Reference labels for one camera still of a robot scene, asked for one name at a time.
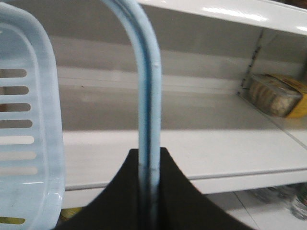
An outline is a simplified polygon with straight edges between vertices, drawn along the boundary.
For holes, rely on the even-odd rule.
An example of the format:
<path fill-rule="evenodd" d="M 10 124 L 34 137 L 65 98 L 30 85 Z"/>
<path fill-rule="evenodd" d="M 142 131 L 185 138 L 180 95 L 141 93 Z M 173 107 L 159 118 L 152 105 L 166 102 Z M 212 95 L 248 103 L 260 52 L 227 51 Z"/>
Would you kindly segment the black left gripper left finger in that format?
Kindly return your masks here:
<path fill-rule="evenodd" d="M 70 220 L 56 230 L 142 230 L 142 184 L 139 150 L 130 149 L 107 187 Z"/>

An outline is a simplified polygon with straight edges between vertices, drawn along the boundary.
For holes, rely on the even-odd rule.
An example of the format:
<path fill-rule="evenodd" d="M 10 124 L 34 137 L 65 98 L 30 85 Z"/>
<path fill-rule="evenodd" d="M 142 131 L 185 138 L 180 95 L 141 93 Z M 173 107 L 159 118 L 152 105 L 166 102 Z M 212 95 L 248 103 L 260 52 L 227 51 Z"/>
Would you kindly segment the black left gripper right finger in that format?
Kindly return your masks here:
<path fill-rule="evenodd" d="M 160 148 L 159 229 L 251 230 L 203 195 Z"/>

